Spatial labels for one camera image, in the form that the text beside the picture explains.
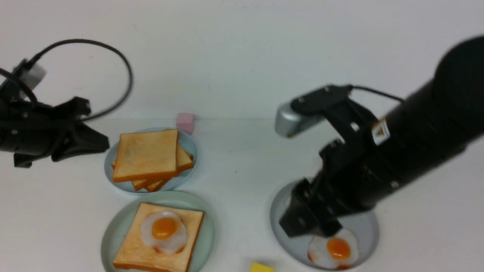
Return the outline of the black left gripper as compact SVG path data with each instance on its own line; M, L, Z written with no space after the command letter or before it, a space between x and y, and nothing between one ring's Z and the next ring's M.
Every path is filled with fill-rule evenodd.
M110 148L109 138L80 122L90 113L90 102L81 97L33 108L27 102L1 103L1 151L13 154L17 168L30 168L47 157L59 162L104 153Z

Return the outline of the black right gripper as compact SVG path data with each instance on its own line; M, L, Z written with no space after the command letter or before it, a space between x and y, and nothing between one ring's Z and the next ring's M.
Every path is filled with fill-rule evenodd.
M391 122L377 119L368 109L348 100L326 120L340 134L319 152L322 169L313 181L297 181L279 219L287 236L335 236L339 218L366 212L397 190L401 174L383 154L394 138Z

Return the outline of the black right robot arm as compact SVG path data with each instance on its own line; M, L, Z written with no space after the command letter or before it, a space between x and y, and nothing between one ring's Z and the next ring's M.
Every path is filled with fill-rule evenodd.
M462 41L408 98L357 85L327 85L277 109L275 131L292 138L322 121L339 133L322 168L292 189L279 224L287 236L334 236L339 219L384 198L463 153L483 136L484 38Z

